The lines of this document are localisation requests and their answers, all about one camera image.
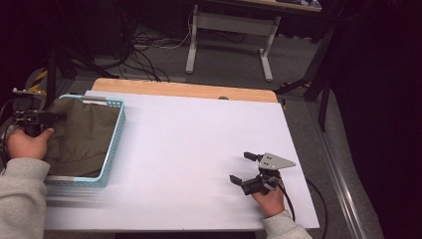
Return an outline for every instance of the person's right hand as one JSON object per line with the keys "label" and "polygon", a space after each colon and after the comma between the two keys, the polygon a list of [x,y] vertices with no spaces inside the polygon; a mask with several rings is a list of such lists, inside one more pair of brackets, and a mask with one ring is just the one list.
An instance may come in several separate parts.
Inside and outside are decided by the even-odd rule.
{"label": "person's right hand", "polygon": [[252,197],[260,204],[267,217],[275,216],[285,210],[284,194],[279,187],[267,195],[257,192],[252,194]]}
{"label": "person's right hand", "polygon": [[7,138],[7,149],[11,158],[31,157],[43,159],[47,153],[47,142],[54,130],[48,128],[36,137],[28,136],[21,127],[16,128]]}

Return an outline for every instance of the folded garment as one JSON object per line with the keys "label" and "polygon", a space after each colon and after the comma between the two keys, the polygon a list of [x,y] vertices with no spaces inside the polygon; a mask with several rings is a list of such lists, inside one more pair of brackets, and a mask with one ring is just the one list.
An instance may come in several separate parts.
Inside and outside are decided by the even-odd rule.
{"label": "folded garment", "polygon": [[51,165],[49,174],[98,174],[106,159],[119,108],[62,98],[55,100],[49,111],[67,114],[66,120],[53,125],[55,133],[44,158]]}

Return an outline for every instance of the forearm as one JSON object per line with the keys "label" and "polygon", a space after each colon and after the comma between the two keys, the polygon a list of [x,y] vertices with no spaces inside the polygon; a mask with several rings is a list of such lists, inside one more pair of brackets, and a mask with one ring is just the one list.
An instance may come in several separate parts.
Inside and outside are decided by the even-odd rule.
{"label": "forearm", "polygon": [[296,224],[289,213],[284,211],[263,220],[268,239],[308,239],[312,238],[307,230]]}
{"label": "forearm", "polygon": [[0,175],[2,238],[43,238],[46,213],[44,179],[50,165],[33,158],[16,158]]}

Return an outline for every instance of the white paper sheet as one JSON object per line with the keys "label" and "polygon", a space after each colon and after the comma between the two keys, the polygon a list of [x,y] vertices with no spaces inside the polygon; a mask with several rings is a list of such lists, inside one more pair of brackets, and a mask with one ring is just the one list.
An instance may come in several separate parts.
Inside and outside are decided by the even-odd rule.
{"label": "white paper sheet", "polygon": [[280,104],[87,92],[121,98],[126,122],[106,188],[49,187],[49,230],[258,230],[263,214],[230,182],[251,179],[245,151],[294,161],[281,169],[297,217],[318,227]]}

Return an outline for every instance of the light blue plastic basket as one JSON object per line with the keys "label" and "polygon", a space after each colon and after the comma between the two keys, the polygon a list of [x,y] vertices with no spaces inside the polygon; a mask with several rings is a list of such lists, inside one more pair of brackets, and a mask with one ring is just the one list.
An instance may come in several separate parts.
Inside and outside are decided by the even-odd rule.
{"label": "light blue plastic basket", "polygon": [[124,101],[117,98],[103,97],[86,97],[75,95],[63,95],[60,98],[76,98],[88,104],[107,105],[113,108],[120,108],[117,122],[105,155],[105,162],[98,177],[73,177],[73,176],[47,176],[46,184],[55,186],[82,186],[82,187],[105,187],[108,181],[109,172],[111,171],[112,162],[114,161],[115,151],[120,140],[121,131],[123,130],[126,116],[124,114]]}

